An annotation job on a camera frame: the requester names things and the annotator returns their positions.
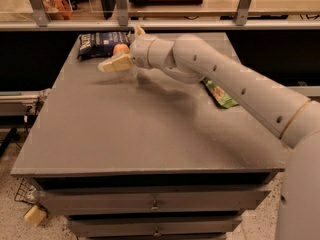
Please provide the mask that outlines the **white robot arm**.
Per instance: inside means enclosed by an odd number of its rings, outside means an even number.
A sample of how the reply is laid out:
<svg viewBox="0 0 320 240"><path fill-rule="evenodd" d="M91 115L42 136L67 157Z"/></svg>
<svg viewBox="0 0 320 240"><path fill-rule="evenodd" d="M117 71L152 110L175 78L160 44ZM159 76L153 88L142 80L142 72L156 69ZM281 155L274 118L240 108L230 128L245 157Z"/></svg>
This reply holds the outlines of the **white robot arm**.
<svg viewBox="0 0 320 240"><path fill-rule="evenodd" d="M293 151L281 189L275 240L320 240L320 103L221 54L203 39L173 41L137 26L126 50L101 62L102 72L159 69L195 84L207 77Z"/></svg>

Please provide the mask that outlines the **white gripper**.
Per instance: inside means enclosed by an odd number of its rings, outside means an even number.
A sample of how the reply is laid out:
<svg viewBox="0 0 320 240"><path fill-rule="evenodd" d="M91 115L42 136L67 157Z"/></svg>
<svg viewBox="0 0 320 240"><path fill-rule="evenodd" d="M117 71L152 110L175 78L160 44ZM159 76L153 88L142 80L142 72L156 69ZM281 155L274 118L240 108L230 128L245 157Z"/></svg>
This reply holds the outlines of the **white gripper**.
<svg viewBox="0 0 320 240"><path fill-rule="evenodd" d="M134 26L134 35L136 38L130 45L131 56L129 54L116 54L111 58L104 60L98 64L98 69L101 72L129 70L133 63L140 68L151 68L148 61L148 53L156 37L154 35L146 34L145 30L140 25Z"/></svg>

